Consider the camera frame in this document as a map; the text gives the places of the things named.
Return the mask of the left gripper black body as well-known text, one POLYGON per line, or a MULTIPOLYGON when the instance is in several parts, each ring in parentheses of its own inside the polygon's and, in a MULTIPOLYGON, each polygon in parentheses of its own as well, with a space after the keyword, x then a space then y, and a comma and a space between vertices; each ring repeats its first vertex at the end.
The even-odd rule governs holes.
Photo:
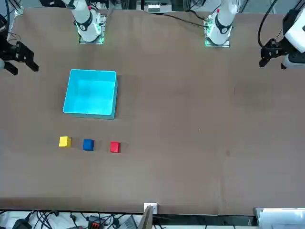
POLYGON ((287 39, 281 39, 279 42, 276 39, 270 39, 268 43, 270 57, 284 56, 289 53, 290 43, 287 39))

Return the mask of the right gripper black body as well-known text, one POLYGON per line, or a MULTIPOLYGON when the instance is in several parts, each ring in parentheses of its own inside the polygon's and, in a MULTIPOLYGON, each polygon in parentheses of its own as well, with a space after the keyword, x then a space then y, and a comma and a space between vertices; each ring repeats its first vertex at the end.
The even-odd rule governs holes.
POLYGON ((2 42, 0 44, 0 58, 4 61, 22 61, 23 58, 20 55, 21 42, 16 42, 15 45, 9 42, 2 42))

